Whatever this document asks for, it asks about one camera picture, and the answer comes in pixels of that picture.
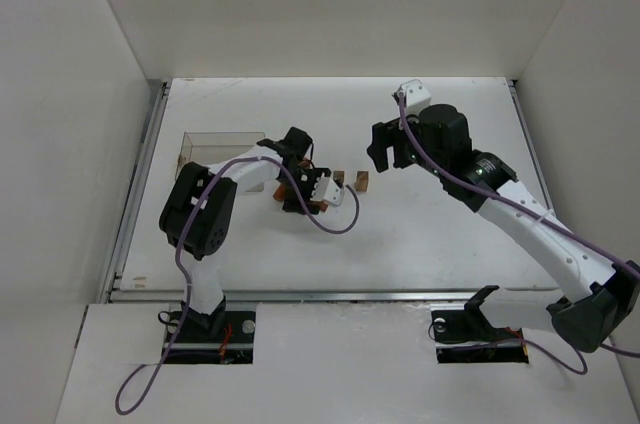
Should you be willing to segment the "red-brown long rectangular block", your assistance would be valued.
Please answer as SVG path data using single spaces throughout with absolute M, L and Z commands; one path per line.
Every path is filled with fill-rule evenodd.
M 328 209 L 328 204 L 324 201 L 311 201 L 311 204 L 320 212 L 325 212 Z

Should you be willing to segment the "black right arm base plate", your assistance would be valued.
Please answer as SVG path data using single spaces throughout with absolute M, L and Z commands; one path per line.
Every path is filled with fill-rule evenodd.
M 436 343 L 439 364 L 528 364 L 520 330 L 494 328 L 476 311 L 431 312 L 428 333 Z

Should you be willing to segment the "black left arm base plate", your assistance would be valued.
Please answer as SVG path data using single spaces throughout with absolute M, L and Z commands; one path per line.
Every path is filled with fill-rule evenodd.
M 165 364 L 248 365 L 253 363 L 256 311 L 232 309 L 225 312 L 222 324 L 211 334 L 187 320 Z

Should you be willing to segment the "light wood rectangular block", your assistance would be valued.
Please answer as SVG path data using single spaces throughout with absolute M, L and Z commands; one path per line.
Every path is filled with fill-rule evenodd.
M 334 170 L 333 180 L 336 182 L 338 186 L 343 187 L 345 184 L 345 172 L 341 170 Z

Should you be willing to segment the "red-brown wooden cylinder block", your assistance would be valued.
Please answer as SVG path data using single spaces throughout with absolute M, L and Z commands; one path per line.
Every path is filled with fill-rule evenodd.
M 284 183 L 280 183 L 273 194 L 273 199 L 278 203 L 284 203 L 287 199 L 287 186 Z

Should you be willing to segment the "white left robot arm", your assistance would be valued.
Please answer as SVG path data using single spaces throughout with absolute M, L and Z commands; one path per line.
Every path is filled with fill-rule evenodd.
M 159 219 L 160 230 L 180 254 L 178 268 L 186 277 L 182 334 L 213 340 L 225 327 L 226 298 L 212 255 L 227 238 L 237 196 L 277 181 L 276 200 L 285 212 L 316 215 L 341 204 L 344 185 L 333 179 L 330 169 L 310 162 L 312 147 L 312 138 L 292 127 L 283 139 L 264 138 L 220 164 L 183 166 Z

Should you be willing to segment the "dark striped wood block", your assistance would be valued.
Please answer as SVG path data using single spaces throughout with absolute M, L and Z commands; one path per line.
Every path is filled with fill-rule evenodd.
M 369 172 L 357 171 L 355 180 L 355 191 L 357 193 L 366 193 L 369 185 Z

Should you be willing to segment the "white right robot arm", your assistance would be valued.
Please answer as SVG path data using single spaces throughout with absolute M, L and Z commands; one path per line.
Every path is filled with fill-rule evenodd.
M 545 209 L 496 155 L 474 148 L 467 118 L 449 104 L 430 105 L 372 127 L 367 154 L 377 172 L 418 165 L 444 191 L 507 234 L 555 281 L 549 293 L 486 285 L 463 306 L 436 310 L 442 344 L 497 342 L 518 328 L 555 332 L 593 353 L 631 314 L 639 267 L 599 251 Z

